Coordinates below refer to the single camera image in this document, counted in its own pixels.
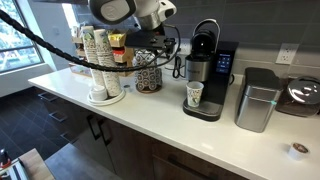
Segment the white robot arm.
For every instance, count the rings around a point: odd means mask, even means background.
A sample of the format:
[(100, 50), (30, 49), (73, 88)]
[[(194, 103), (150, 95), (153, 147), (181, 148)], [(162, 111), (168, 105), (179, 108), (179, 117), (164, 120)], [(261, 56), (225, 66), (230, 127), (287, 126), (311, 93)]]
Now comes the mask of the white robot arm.
[(177, 12), (170, 0), (88, 0), (88, 5), (93, 16), (108, 25), (134, 18), (138, 31), (126, 36), (127, 47), (160, 50), (174, 45), (163, 24)]

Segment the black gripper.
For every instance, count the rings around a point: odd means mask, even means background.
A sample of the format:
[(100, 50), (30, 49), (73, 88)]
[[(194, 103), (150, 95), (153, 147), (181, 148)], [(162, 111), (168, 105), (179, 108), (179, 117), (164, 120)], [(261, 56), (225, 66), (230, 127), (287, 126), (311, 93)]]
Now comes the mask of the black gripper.
[(139, 30), (126, 36), (125, 46), (136, 49), (167, 50), (175, 45), (175, 39), (154, 31)]

